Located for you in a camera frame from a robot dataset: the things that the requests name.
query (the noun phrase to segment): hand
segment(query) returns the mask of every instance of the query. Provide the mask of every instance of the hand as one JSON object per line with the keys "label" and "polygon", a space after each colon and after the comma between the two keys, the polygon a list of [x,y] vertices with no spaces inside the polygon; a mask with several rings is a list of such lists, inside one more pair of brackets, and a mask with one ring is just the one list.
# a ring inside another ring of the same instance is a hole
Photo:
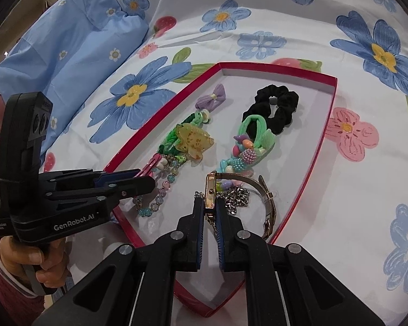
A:
{"label": "hand", "polygon": [[44,254],[36,246],[27,246],[12,236],[0,240],[0,258],[6,270],[30,285],[22,265],[41,265],[42,270],[36,272],[36,279],[48,288],[59,288],[65,285],[68,276],[66,265],[68,255],[65,250],[65,238],[50,243],[49,251]]}

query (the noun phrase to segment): red sleeve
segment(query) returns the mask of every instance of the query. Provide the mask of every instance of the red sleeve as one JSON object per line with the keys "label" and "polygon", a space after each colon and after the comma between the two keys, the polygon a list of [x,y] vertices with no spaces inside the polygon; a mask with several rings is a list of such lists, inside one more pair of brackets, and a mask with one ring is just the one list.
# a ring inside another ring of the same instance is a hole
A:
{"label": "red sleeve", "polygon": [[27,298],[0,275],[0,303],[17,326],[31,326],[44,310],[44,298]]}

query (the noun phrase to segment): black scrunchie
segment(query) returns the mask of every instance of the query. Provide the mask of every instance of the black scrunchie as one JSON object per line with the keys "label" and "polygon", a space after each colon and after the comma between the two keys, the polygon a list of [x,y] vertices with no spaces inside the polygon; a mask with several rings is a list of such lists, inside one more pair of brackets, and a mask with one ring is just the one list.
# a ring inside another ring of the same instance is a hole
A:
{"label": "black scrunchie", "polygon": [[[271,97],[277,98],[277,110],[273,118],[271,116],[271,105],[269,99]],[[286,86],[277,87],[271,84],[267,87],[259,89],[255,96],[255,104],[243,113],[242,121],[249,115],[261,115],[266,120],[266,125],[271,129],[274,135],[279,135],[284,126],[290,125],[292,122],[292,114],[295,112],[299,95],[296,92],[289,91]],[[255,139],[257,134],[257,123],[251,121],[246,129],[246,133],[251,139]]]}

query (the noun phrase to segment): purple bow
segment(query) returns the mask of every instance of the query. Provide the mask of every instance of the purple bow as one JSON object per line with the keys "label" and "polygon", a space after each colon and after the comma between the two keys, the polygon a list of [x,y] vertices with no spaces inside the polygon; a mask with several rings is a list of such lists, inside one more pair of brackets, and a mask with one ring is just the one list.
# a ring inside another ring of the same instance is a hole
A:
{"label": "purple bow", "polygon": [[207,109],[209,112],[215,110],[225,100],[225,88],[223,84],[218,84],[210,95],[199,97],[195,107],[198,110]]}

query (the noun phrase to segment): white daisy print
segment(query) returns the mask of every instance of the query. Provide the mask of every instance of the white daisy print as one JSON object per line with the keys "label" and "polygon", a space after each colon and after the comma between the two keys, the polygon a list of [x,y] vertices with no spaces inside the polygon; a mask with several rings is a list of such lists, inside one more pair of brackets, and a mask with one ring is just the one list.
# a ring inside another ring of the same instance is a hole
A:
{"label": "white daisy print", "polygon": [[59,60],[62,60],[66,56],[66,54],[68,54],[68,51],[62,50],[59,53]]}
{"label": "white daisy print", "polygon": [[108,15],[109,17],[112,17],[112,16],[115,14],[115,11],[116,11],[116,9],[114,9],[114,8],[109,8],[109,9],[106,11],[106,15]]}
{"label": "white daisy print", "polygon": [[51,126],[51,128],[52,128],[53,130],[56,130],[56,128],[57,128],[57,118],[51,117],[50,126]]}
{"label": "white daisy print", "polygon": [[113,50],[110,52],[110,60],[113,60],[114,62],[118,61],[118,59],[121,57],[120,51],[117,48],[113,48]]}

